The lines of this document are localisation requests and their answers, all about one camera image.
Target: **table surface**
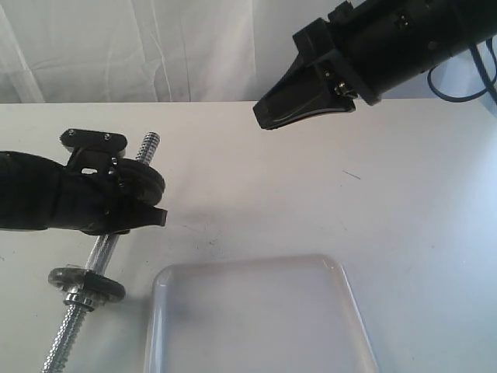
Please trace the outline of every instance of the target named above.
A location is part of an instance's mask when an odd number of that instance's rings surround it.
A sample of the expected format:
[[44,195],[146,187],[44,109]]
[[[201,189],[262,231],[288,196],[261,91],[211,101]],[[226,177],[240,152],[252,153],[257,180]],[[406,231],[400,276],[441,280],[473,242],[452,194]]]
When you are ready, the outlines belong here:
[[[497,371],[497,120],[478,103],[386,100],[278,131],[251,103],[0,106],[0,149],[65,163],[69,127],[162,144],[165,228],[121,238],[127,289],[88,316],[68,372],[141,372],[152,281],[176,263],[323,253],[346,269],[385,372]],[[64,314],[47,283],[79,232],[0,233],[0,361],[39,371]]]

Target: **white tray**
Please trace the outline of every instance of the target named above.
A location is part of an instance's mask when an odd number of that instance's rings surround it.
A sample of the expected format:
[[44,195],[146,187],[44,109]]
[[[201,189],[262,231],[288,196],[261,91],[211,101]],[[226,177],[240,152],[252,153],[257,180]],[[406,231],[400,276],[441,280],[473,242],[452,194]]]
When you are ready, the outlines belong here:
[[326,256],[172,266],[156,278],[147,373],[374,373],[343,269]]

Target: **white backdrop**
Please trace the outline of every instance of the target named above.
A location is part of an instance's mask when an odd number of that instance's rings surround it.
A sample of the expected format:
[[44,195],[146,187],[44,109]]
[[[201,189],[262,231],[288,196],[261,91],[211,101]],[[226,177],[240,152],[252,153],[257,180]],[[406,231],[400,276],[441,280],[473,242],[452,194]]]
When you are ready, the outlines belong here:
[[[292,35],[340,2],[0,0],[0,102],[258,99],[295,58]],[[481,87],[464,56],[436,82]],[[428,96],[423,76],[386,95]]]

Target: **robotic arm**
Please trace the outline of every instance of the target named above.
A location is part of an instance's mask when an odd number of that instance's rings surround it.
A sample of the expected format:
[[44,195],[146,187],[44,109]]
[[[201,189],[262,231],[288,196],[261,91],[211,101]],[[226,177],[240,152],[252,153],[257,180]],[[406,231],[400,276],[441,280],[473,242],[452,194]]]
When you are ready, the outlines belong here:
[[497,102],[476,48],[496,34],[495,0],[366,0],[357,8],[344,2],[328,21],[316,19],[294,35],[297,58],[254,113],[266,130],[350,113],[358,96],[375,105],[384,92],[467,49]]

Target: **white table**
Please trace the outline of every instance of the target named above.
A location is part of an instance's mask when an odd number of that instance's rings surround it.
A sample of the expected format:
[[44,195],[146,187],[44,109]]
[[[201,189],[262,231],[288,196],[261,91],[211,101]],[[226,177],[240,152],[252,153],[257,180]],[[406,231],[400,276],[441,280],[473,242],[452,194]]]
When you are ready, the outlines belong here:
[[[162,136],[166,228],[120,240],[106,275],[127,297],[88,317],[67,372],[142,370],[162,268],[301,253],[346,268],[383,371],[497,371],[497,120],[478,103],[359,104],[271,132],[251,103],[4,105],[0,123],[0,149],[62,163],[69,127],[125,134],[129,156]],[[2,371],[39,371],[65,310],[47,275],[93,243],[0,233]]]

